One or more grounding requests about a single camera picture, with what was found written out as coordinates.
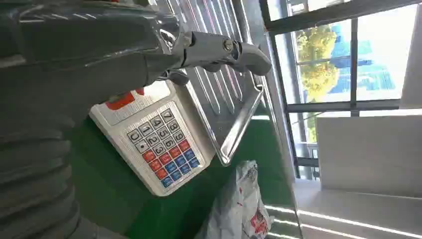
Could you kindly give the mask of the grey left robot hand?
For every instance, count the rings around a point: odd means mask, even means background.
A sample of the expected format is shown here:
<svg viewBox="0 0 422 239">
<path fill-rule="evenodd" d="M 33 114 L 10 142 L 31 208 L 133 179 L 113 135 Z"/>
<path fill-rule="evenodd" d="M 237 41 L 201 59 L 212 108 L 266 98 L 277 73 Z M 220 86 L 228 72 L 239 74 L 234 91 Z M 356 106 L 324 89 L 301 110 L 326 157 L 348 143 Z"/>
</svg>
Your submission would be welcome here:
<svg viewBox="0 0 422 239">
<path fill-rule="evenodd" d="M 162 73 L 228 65 L 265 75 L 268 57 L 227 36 L 184 30 L 176 16 L 99 0 L 0 3 L 0 133 L 73 126 L 114 95 Z"/>
</svg>

